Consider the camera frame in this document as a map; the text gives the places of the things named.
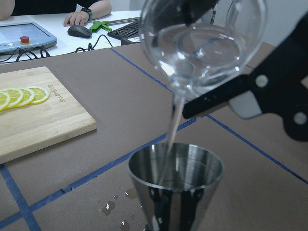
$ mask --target red button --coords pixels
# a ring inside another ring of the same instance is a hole
[[[21,43],[29,43],[30,42],[30,39],[28,36],[21,36],[20,37],[20,42]]]

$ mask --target cutting board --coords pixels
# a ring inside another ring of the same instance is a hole
[[[0,164],[96,129],[96,121],[47,67],[0,74],[0,90],[40,86],[50,97],[0,112]]]

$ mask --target black shirt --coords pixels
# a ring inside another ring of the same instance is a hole
[[[15,0],[12,15],[71,13],[76,10],[77,3],[82,7],[90,7],[97,0]]]

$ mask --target hand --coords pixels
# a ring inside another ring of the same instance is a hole
[[[66,16],[64,20],[64,26],[70,25],[81,25],[83,26],[89,19],[89,14],[84,11],[73,12]]]

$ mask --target keyboard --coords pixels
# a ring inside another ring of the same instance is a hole
[[[130,24],[127,24],[126,26],[123,26],[119,29],[109,31],[107,33],[108,36],[113,37],[115,39],[121,40],[124,38],[129,37],[137,37],[138,36],[138,28],[139,28],[139,21],[138,22],[132,22]]]

